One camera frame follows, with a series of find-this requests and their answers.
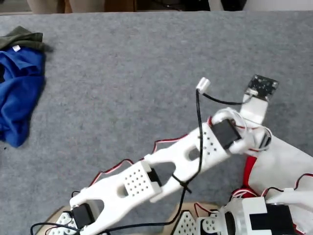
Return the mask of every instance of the blue cloth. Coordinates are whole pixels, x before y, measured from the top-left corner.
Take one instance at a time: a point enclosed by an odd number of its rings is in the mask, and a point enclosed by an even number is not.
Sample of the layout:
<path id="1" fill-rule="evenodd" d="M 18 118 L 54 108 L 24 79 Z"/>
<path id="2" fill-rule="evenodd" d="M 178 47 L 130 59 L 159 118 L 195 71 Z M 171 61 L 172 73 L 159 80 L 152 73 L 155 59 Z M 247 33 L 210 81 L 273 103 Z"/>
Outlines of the blue cloth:
<path id="1" fill-rule="evenodd" d="M 44 54 L 27 47 L 0 51 L 0 140 L 18 147 L 28 136 L 29 119 L 41 93 Z"/>

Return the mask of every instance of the white connector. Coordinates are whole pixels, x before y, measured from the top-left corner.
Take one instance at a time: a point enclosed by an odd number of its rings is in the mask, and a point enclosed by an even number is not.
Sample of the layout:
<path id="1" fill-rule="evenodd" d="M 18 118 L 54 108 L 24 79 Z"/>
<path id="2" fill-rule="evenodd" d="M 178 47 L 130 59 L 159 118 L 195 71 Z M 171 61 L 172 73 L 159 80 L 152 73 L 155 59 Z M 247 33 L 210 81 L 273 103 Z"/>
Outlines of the white connector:
<path id="1" fill-rule="evenodd" d="M 210 80 L 203 77 L 201 78 L 200 82 L 197 85 L 197 90 L 199 90 L 200 94 L 203 94 L 206 92 L 207 88 L 210 86 Z"/>

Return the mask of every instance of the black electronic component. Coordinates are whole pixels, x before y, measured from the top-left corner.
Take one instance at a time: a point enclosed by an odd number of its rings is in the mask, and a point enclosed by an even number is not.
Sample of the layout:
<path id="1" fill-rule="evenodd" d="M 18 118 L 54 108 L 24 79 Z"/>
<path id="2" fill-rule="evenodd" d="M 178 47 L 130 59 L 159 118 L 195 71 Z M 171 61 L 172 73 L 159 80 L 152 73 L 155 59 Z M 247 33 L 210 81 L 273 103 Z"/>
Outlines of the black electronic component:
<path id="1" fill-rule="evenodd" d="M 159 179 L 157 173 L 156 173 L 156 170 L 154 170 L 153 168 L 151 168 L 151 171 L 148 172 L 148 176 L 149 176 L 149 179 L 152 181 L 152 182 L 157 182 L 158 185 L 161 187 L 162 184 L 161 184 L 161 180 Z"/>
<path id="2" fill-rule="evenodd" d="M 266 204 L 267 213 L 251 214 L 252 230 L 271 230 L 272 235 L 295 235 L 289 206 Z"/>
<path id="3" fill-rule="evenodd" d="M 74 207 L 72 213 L 78 229 L 94 222 L 90 206 L 87 203 Z"/>
<path id="4" fill-rule="evenodd" d="M 269 101 L 270 97 L 278 88 L 278 84 L 276 80 L 254 75 L 248 84 L 246 93 L 253 94 L 253 92 L 257 92 L 257 95 L 255 95 L 257 98 Z"/>
<path id="5" fill-rule="evenodd" d="M 228 211 L 225 213 L 225 221 L 228 235 L 235 235 L 236 234 L 236 224 L 233 214 Z"/>
<path id="6" fill-rule="evenodd" d="M 234 141 L 241 139 L 240 134 L 228 119 L 212 125 L 211 130 L 223 149 L 228 149 Z"/>

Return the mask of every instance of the gray carpet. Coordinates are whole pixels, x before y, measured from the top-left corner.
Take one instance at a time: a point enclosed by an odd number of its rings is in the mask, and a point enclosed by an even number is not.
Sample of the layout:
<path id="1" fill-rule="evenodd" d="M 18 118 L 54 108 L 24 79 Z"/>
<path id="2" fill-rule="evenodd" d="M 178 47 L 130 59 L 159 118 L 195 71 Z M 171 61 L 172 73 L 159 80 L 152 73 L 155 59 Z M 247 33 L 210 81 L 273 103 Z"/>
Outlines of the gray carpet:
<path id="1" fill-rule="evenodd" d="M 211 95 L 235 101 L 255 73 L 279 80 L 265 125 L 313 154 L 313 12 L 27 15 L 0 22 L 0 35 L 22 25 L 43 32 L 54 48 L 28 140 L 18 149 L 0 143 L 1 235 L 29 234 L 98 170 L 138 160 L 154 140 L 196 128 L 202 76 L 211 79 Z M 203 118 L 224 107 L 201 100 Z M 241 185 L 244 161 L 234 156 L 199 176 L 186 200 L 226 203 Z M 166 219 L 179 193 L 145 203 L 119 225 Z"/>

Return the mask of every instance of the black cable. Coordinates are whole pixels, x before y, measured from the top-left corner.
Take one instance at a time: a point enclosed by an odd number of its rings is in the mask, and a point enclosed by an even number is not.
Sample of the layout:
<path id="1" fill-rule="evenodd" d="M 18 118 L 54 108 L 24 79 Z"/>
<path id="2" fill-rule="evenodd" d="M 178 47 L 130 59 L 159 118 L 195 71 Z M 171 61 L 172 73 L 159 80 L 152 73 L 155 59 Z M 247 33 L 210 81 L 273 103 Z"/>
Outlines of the black cable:
<path id="1" fill-rule="evenodd" d="M 77 190 L 74 190 L 73 192 L 72 192 L 72 194 L 71 194 L 71 197 L 73 197 L 74 196 L 74 193 L 80 193 L 80 191 L 77 191 Z"/>
<path id="2" fill-rule="evenodd" d="M 180 214 L 181 207 L 182 207 L 182 204 L 184 202 L 185 194 L 186 194 L 186 188 L 183 188 L 182 194 L 181 194 L 181 198 L 180 198 L 179 208 L 177 210 L 176 215 L 174 216 L 174 218 L 171 221 L 159 222 L 159 223 L 141 223 L 141 224 L 124 225 L 124 226 L 119 226 L 119 227 L 115 227 L 115 228 L 104 230 L 104 231 L 102 231 L 102 232 L 100 232 L 98 234 L 100 235 L 102 233 L 110 233 L 112 231 L 117 231 L 117 230 L 122 230 L 122 229 L 130 229 L 130 228 L 138 228 L 138 227 L 148 227 L 148 226 L 166 226 L 166 225 L 170 225 L 170 224 L 175 222 L 175 220 L 178 218 L 178 216 Z"/>
<path id="3" fill-rule="evenodd" d="M 275 187 L 269 187 L 266 191 L 266 193 L 263 195 L 263 197 L 265 198 L 266 195 L 268 194 L 268 192 L 271 190 L 271 189 L 274 189 L 276 191 L 279 191 L 279 192 L 284 192 L 283 190 L 279 189 L 279 188 L 275 188 Z"/>
<path id="4" fill-rule="evenodd" d="M 106 229 L 100 233 L 109 233 L 112 231 L 117 231 L 117 230 L 122 230 L 122 229 L 130 229 L 130 228 L 138 228 L 138 227 L 147 227 L 147 226 L 166 226 L 174 223 L 176 219 L 178 218 L 180 212 L 181 212 L 181 207 L 184 202 L 185 194 L 188 189 L 188 184 L 201 172 L 201 167 L 202 167 L 202 157 L 203 157 L 203 129 L 202 129 L 202 119 L 201 119 L 201 110 L 200 110 L 200 93 L 199 90 L 196 90 L 196 106 L 197 106 L 197 118 L 198 118 L 198 126 L 199 126 L 199 132 L 200 132 L 200 150 L 199 150 L 199 166 L 197 172 L 186 182 L 182 182 L 180 180 L 179 183 L 183 185 L 183 190 L 181 193 L 181 198 L 179 202 L 179 208 L 177 210 L 177 213 L 175 214 L 174 218 L 171 221 L 168 222 L 160 222 L 160 223 L 140 223 L 140 224 L 130 224 L 130 225 L 124 225 L 124 226 L 119 226 L 111 229 Z"/>
<path id="5" fill-rule="evenodd" d="M 64 224 L 57 224 L 57 223 L 50 223 L 50 222 L 42 222 L 42 223 L 36 223 L 36 224 L 33 224 L 31 227 L 30 227 L 30 235 L 34 235 L 34 228 L 39 226 L 39 225 L 52 225 L 52 226 L 57 226 L 57 227 L 63 227 L 63 228 L 66 228 L 66 229 L 71 229 L 71 230 L 74 230 L 76 232 L 80 232 L 79 229 L 76 229 L 76 228 L 73 228 L 73 227 L 70 227 L 70 226 L 67 226 L 67 225 L 64 225 Z"/>
<path id="6" fill-rule="evenodd" d="M 206 98 L 208 98 L 208 99 L 210 99 L 210 100 L 213 100 L 213 101 L 215 101 L 215 102 L 218 102 L 218 103 L 220 103 L 220 104 L 242 105 L 242 104 L 245 104 L 245 103 L 247 102 L 247 101 L 245 101 L 245 102 L 222 101 L 222 100 L 216 99 L 216 98 L 214 98 L 214 97 L 212 97 L 212 96 L 210 96 L 210 95 L 208 95 L 208 94 L 206 94 L 206 93 L 203 93 L 203 95 L 204 95 Z"/>

